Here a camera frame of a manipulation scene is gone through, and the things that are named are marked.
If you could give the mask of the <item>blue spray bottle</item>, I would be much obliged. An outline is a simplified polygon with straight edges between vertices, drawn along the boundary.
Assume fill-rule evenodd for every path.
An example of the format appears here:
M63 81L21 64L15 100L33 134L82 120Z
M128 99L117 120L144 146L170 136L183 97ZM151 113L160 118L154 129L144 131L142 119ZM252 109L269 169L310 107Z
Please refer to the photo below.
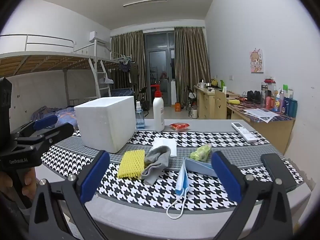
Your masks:
M144 112L143 112L140 101L137 101L136 102L136 129L144 129L144 128L145 128Z

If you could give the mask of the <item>yellow foam fruit net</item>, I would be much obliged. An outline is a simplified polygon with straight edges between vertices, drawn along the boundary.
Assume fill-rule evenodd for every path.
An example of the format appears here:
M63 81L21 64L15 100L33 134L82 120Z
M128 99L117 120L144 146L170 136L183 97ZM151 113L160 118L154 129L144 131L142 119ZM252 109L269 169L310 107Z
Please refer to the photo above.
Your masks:
M145 150L130 150L123 155L117 177L140 178L144 171Z

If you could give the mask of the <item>glass balcony door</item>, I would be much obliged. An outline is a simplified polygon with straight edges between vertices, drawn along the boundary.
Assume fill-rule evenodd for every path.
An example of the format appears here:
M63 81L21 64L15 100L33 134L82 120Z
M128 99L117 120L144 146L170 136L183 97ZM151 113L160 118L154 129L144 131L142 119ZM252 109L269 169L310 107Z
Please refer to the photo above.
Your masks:
M174 31L157 31L144 34L146 57L146 81L149 103L155 97L159 85L165 106L171 106L171 82L174 78Z

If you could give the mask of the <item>white metal bunk bed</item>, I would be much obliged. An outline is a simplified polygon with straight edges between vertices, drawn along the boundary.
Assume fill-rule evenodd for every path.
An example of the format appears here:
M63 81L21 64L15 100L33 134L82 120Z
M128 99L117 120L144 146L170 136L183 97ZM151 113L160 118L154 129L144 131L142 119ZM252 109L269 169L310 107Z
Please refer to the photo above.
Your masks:
M75 49L73 40L48 35L2 34L1 40L9 37L23 37L22 51L1 53L1 77L12 77L37 72L63 71L68 105L77 105L103 96L112 96L110 85L112 70L121 70L131 79L135 61L131 56L110 53L110 58L98 55L98 47L108 49L107 42L94 38L88 45ZM95 96L70 99L67 72L90 70L93 74Z

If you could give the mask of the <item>orange floor container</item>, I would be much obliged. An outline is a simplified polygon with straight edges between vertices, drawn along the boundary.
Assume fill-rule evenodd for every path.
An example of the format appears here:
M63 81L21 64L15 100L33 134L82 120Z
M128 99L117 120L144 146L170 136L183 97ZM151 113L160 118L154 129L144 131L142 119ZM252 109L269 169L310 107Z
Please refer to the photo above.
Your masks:
M175 111L180 112L181 111L181 104L179 102L175 103Z

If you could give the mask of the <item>red snack packet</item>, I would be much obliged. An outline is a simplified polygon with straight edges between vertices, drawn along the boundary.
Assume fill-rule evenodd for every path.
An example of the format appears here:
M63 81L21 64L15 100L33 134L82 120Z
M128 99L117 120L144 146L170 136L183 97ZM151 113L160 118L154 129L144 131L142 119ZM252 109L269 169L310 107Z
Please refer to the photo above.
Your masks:
M170 124L169 127L173 130L173 131L184 131L186 129L189 128L189 124L188 123L183 123L183 122L176 122L173 124Z

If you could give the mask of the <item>black smartphone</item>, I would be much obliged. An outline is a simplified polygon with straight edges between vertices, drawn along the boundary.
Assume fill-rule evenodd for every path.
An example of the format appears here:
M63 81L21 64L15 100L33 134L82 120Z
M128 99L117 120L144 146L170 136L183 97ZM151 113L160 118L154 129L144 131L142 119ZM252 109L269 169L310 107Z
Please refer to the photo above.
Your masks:
M262 154L260 160L268 171L271 179L273 181L281 179L287 192L292 191L297 187L297 183L291 172L277 154Z

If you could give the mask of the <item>blue plaid blanket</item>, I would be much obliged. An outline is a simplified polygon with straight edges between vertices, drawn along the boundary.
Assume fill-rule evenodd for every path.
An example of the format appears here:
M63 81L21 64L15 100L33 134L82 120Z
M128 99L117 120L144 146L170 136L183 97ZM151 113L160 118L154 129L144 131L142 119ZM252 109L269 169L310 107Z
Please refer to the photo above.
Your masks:
M77 122L75 110L73 107L49 108L47 106L43 106L38 110L36 110L31 115L30 119L32 121L36 121L51 115L57 116L57 123L55 124L55 126L63 125L68 122L73 125L74 130L78 129L78 122Z

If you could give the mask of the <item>grey sock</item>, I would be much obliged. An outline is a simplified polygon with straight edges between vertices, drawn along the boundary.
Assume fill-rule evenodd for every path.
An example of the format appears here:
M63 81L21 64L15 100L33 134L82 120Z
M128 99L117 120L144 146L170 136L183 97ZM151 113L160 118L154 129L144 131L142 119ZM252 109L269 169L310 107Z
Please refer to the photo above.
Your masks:
M153 185L155 183L162 171L169 166L170 154L170 148L165 145L149 150L144 158L145 169L141 173L141 179L145 184Z

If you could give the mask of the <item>wooden smiley chair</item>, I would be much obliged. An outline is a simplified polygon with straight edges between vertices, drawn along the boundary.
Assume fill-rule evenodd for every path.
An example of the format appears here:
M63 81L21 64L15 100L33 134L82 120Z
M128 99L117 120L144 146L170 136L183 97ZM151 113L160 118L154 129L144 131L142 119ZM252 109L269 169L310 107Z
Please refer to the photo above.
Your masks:
M227 99L225 93L216 90L215 91L215 119L227 119Z

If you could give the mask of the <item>green snack packet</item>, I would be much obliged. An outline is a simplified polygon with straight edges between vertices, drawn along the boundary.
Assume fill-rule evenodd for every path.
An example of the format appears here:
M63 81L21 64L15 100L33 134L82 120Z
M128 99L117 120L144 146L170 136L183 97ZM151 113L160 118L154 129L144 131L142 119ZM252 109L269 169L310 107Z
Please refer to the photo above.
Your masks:
M191 154L189 155L189 158L195 161L206 162L211 152L211 149L212 149L211 144L204 144L203 146L199 147L196 151L191 152Z

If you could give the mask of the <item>group of toiletry bottles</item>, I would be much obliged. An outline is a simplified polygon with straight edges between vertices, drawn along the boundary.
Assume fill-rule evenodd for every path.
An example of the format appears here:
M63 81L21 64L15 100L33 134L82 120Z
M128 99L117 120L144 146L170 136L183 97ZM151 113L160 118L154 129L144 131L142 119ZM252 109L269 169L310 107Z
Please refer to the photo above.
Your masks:
M293 98L293 90L287 85L277 88L274 79L268 78L261 83L260 94L260 102L266 109L296 118L298 101Z

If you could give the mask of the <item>white air conditioner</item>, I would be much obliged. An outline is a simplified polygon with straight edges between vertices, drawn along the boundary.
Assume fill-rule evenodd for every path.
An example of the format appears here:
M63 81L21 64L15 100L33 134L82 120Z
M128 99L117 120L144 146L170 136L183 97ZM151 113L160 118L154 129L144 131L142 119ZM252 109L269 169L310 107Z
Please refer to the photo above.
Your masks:
M96 31L92 31L89 33L89 42L91 42L91 43L97 42L97 43L100 43L103 45L107 44L107 42L105 40L103 40L99 37L99 35Z

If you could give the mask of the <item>anime girl poster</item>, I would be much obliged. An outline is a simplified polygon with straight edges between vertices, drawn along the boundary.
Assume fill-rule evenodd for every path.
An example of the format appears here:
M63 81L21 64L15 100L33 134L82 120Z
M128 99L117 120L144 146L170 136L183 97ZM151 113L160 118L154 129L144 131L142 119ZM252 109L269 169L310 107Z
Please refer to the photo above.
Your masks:
M250 58L251 73L263 73L264 72L263 51L261 49L255 48L255 50L250 52L249 58Z

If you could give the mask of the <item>wooden desk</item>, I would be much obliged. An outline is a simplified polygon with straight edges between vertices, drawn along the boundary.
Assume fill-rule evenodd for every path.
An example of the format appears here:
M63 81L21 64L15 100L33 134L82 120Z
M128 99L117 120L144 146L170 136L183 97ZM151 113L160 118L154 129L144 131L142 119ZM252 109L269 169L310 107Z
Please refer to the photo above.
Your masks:
M231 104L232 96L235 95L232 92L225 95L218 90L209 92L206 88L196 86L194 91L197 94L199 119L244 120L279 152L285 154L290 143L295 118L244 102L238 105Z

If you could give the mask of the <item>white pump lotion bottle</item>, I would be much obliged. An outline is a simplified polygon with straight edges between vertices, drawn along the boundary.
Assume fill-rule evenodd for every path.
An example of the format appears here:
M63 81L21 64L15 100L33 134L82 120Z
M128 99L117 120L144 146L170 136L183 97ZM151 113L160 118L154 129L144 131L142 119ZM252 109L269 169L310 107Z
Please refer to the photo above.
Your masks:
M160 91L160 85L155 84L150 87L155 88L153 106L153 120L154 129L156 132L161 132L164 129L164 101L162 99L162 93Z

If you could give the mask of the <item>white tissue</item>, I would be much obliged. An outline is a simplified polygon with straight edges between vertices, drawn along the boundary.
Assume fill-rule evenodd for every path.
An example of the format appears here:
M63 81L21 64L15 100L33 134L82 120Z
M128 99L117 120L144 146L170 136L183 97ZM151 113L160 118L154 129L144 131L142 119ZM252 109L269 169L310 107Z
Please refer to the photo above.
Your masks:
M170 148L171 157L177 157L177 140L176 139L168 139L168 138L155 138L152 143L152 150L154 148L160 147L160 146L167 146Z

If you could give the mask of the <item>ceiling tube light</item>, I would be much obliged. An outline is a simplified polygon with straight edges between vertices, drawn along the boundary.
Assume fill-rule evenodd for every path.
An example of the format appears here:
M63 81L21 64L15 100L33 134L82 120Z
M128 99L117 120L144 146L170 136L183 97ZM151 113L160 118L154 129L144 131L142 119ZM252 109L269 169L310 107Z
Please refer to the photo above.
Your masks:
M146 4L146 3L157 3L157 2L166 2L168 0L140 0L135 2L126 3L123 5L123 7L130 7L133 5L139 5L139 4Z

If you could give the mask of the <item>printed paper sheets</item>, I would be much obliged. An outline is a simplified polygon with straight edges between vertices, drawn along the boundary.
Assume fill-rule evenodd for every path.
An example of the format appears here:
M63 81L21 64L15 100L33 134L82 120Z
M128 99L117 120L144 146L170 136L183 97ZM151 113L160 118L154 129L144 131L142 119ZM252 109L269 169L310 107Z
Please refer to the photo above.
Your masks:
M244 109L244 115L248 116L255 122L265 122L267 124L272 120L276 120L276 118L279 116L279 114L264 108Z

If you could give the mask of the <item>white styrofoam box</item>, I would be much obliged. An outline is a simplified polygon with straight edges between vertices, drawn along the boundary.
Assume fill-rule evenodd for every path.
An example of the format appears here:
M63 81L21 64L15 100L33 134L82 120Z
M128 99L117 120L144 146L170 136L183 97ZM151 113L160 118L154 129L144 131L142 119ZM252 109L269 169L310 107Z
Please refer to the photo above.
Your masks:
M117 153L136 130L133 96L98 98L74 107L85 146Z

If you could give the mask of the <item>white remote control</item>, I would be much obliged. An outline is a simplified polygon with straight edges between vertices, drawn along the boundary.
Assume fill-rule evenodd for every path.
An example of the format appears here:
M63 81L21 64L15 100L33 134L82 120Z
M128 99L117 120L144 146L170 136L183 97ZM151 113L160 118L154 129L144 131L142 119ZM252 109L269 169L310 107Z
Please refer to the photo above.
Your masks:
M257 142L257 137L246 129L239 122L232 122L231 126L242 136L242 138L249 144Z

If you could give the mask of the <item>brown curtains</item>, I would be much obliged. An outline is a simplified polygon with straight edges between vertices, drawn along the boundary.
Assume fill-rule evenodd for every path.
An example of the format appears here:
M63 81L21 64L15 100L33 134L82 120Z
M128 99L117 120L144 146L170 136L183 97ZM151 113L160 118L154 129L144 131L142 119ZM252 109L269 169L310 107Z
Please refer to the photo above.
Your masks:
M200 27L176 27L175 82L177 102L187 103L187 88L199 80L210 80L210 67L203 29ZM137 63L138 79L135 92L146 87L146 56L143 32L133 31L112 37L112 53L132 56Z

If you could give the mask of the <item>houndstooth table cloth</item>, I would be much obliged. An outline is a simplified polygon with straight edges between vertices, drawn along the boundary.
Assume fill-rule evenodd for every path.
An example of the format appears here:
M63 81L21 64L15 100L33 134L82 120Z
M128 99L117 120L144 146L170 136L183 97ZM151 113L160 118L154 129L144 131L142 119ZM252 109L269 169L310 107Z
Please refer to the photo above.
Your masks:
M276 153L287 166L294 177L297 187L304 183L302 176L292 164L261 134L254 131L257 142L247 143L236 132L161 132L135 131L127 144L115 154L110 153L110 165L103 176L97 193L99 196L136 208L156 209L164 212L169 204L176 199L175 186L183 157L204 144L212 145L212 152L221 151L230 163L240 168L243 174L252 174L257 180L271 181L266 168L261 163L262 154ZM148 153L155 138L177 140L177 157L170 158L169 166L162 171L156 182L150 186L140 179L118 179L119 164L126 151L142 149ZM43 154L42 162L52 171L62 177L78 174L83 166L89 164L97 155L98 150L84 146L80 131L64 141L50 147ZM191 198L199 207L184 211L214 212L219 209L234 208L236 203L230 201L222 184L217 178L204 176L197 178L191 189Z

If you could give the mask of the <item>blue surgical face mask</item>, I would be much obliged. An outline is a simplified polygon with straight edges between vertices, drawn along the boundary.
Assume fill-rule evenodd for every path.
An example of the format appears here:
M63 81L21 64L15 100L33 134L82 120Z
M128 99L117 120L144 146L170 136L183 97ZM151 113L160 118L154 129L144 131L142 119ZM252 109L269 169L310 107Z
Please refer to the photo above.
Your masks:
M173 203L169 204L166 209L166 215L172 219L177 220L182 217L185 207L188 210L194 210L195 207L199 207L199 204L195 204L191 198L193 193L191 189L196 184L196 179L203 179L204 176L217 178L216 172L212 168L211 164L196 161L191 158L183 157L182 165L178 173L176 180L175 194L176 199ZM177 216L173 216L169 213L172 207L176 207L177 204L181 204L180 213Z

